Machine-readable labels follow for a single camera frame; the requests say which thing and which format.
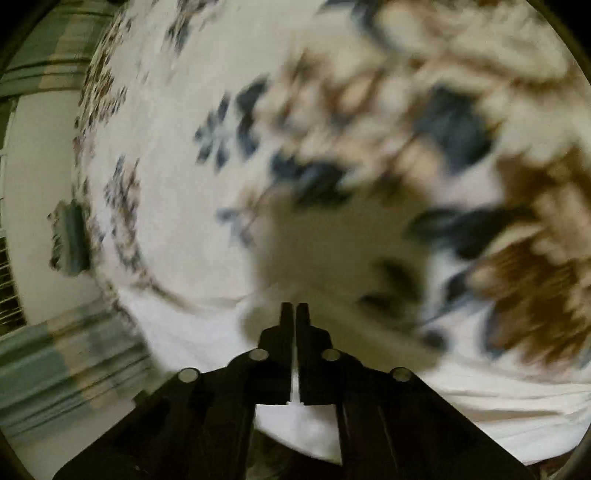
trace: white wall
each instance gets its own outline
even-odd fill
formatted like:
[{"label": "white wall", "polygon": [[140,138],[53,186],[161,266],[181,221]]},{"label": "white wall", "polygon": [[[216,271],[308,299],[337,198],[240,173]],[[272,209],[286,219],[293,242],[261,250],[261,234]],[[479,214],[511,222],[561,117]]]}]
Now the white wall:
[{"label": "white wall", "polygon": [[87,274],[68,278],[49,267],[47,215],[72,198],[79,92],[46,92],[18,101],[9,132],[2,223],[25,318],[37,324],[99,297]]}]

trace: curtain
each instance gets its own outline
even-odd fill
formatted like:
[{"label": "curtain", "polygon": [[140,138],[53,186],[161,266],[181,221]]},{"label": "curtain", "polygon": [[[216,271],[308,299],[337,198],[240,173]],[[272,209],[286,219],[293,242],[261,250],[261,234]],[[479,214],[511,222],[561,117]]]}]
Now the curtain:
[{"label": "curtain", "polygon": [[0,430],[11,442],[62,429],[142,390],[154,372],[140,337],[103,301],[0,339]]},{"label": "curtain", "polygon": [[0,79],[0,98],[82,88],[100,36],[117,7],[61,0],[31,31]]}]

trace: brown leaf pattern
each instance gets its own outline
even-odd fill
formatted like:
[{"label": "brown leaf pattern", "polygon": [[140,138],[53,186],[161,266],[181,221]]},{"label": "brown leaf pattern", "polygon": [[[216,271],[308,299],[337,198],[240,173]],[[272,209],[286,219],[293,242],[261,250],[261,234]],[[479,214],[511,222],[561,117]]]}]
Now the brown leaf pattern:
[{"label": "brown leaf pattern", "polygon": [[591,196],[578,150],[544,168],[504,158],[508,203],[531,209],[474,266],[470,286],[496,301],[493,348],[518,348],[524,361],[576,364],[591,334]]}]

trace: screw head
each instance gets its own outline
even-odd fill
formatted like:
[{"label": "screw head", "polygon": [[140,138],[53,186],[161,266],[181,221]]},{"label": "screw head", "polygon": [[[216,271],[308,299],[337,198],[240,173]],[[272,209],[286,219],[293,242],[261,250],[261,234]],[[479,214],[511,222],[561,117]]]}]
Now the screw head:
[{"label": "screw head", "polygon": [[395,368],[390,374],[397,382],[408,382],[413,377],[413,373],[404,367]]},{"label": "screw head", "polygon": [[199,378],[199,370],[195,368],[183,368],[178,373],[178,379],[183,383],[193,383]]},{"label": "screw head", "polygon": [[269,352],[263,350],[262,348],[255,348],[254,350],[250,351],[248,356],[255,362],[262,362],[263,360],[267,360],[267,358],[269,358]]},{"label": "screw head", "polygon": [[322,358],[327,362],[336,362],[340,358],[340,352],[334,348],[329,348],[322,352]]}]

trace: bed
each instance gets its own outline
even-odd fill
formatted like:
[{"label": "bed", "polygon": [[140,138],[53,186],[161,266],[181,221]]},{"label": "bed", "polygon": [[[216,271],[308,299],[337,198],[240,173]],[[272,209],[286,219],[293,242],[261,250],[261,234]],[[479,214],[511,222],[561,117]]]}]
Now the bed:
[{"label": "bed", "polygon": [[[591,421],[585,65],[525,2],[372,5],[123,9],[74,140],[94,275],[167,369],[222,367],[306,301],[519,460],[568,452]],[[339,460],[330,407],[257,426]]]}]

